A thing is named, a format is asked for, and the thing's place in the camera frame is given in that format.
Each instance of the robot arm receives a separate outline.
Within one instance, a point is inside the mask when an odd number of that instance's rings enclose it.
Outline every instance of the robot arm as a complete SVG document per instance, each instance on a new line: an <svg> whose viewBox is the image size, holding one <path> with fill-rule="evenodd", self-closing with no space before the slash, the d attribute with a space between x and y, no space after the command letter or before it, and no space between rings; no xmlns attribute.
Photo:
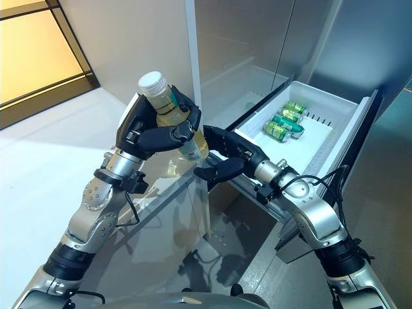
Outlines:
<svg viewBox="0 0 412 309"><path fill-rule="evenodd" d="M134 209L128 194L147 189L145 174L140 172L144 160L156 152L179 148L193 137L201 112L176 87L172 87L172 92L180 108L191 111L187 120L178 126L157 127L156 111L143 95L130 103L117 131L114 154L104 155L95 177L85 186L81 205L60 243L13 308L29 308L38 299L46 299L52 308L62 308L76 294L95 254L117 226L120 210L127 202Z"/></svg>
<svg viewBox="0 0 412 309"><path fill-rule="evenodd" d="M312 183L297 179L297 172L285 160L274 164L258 146L234 132L205 126L204 133L209 149L229 159L208 169L197 167L195 174L217 183L244 173L262 183L255 187L257 200L263 204L275 200L293 216L302 237L315 250L339 306L344 306L338 308L396 308L335 211L316 194ZM361 304L360 299L370 295L381 307Z"/></svg>

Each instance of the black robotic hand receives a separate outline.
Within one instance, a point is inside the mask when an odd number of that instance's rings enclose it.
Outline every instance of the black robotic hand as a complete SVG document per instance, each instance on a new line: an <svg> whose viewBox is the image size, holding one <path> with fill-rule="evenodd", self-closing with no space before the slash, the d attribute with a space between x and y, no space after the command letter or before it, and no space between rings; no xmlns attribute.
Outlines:
<svg viewBox="0 0 412 309"><path fill-rule="evenodd" d="M194 169L197 177L209 183L225 182L242 173L254 179L256 167L262 161L269 160L259 146L235 132L204 126L204 135L210 150L217 150L222 156L228 158L214 167Z"/></svg>
<svg viewBox="0 0 412 309"><path fill-rule="evenodd" d="M155 109L144 95L140 95L117 130L117 148L147 160L157 152L179 148L193 137L199 128L201 111L175 86L171 89L179 108L190 111L187 119L177 126L158 127Z"/></svg>

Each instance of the white bottle cap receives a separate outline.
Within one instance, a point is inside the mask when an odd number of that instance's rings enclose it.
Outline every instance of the white bottle cap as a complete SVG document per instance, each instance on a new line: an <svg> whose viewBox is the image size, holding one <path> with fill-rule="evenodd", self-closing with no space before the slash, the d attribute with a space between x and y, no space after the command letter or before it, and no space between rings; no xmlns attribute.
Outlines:
<svg viewBox="0 0 412 309"><path fill-rule="evenodd" d="M152 71L143 75L138 85L145 96L155 97L166 89L167 82L160 72Z"/></svg>

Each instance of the green can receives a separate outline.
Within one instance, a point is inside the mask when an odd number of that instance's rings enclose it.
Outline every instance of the green can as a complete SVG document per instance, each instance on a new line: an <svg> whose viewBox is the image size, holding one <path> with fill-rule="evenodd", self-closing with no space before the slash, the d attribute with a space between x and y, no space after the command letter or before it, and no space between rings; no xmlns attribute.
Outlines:
<svg viewBox="0 0 412 309"><path fill-rule="evenodd" d="M290 109L291 111L295 111L296 113L299 113L301 115L305 114L308 110L303 105L300 105L292 101L289 101L283 108Z"/></svg>
<svg viewBox="0 0 412 309"><path fill-rule="evenodd" d="M265 132L281 143L286 142L291 135L291 132L288 129L279 126L273 121L269 121L265 124Z"/></svg>
<svg viewBox="0 0 412 309"><path fill-rule="evenodd" d="M292 138L298 139L301 137L304 131L304 127L297 124L281 115L274 115L272 121L277 123L279 126L289 130L292 134Z"/></svg>
<svg viewBox="0 0 412 309"><path fill-rule="evenodd" d="M299 114L296 111L291 111L290 109L287 108L283 108L279 111L279 114L281 116L284 116L285 118L295 122L295 123L300 123L300 121L302 121L302 115Z"/></svg>

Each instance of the white drawer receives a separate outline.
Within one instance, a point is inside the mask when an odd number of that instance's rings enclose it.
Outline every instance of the white drawer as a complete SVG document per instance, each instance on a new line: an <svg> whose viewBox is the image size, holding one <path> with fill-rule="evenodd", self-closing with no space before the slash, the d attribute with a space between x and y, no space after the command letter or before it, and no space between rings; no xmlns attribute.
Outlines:
<svg viewBox="0 0 412 309"><path fill-rule="evenodd" d="M260 146L274 163L285 159L299 174L322 177L341 164L373 98L374 95L364 97L357 104L295 81L244 120L235 132ZM308 108L301 122L305 131L298 140L280 143L264 133L263 127L289 101ZM217 152L213 153L225 159ZM233 179L232 184L243 193L254 196L255 182L240 176ZM318 193L322 194L324 190L319 186ZM286 216L273 203L267 207L277 214L272 213L277 219Z"/></svg>

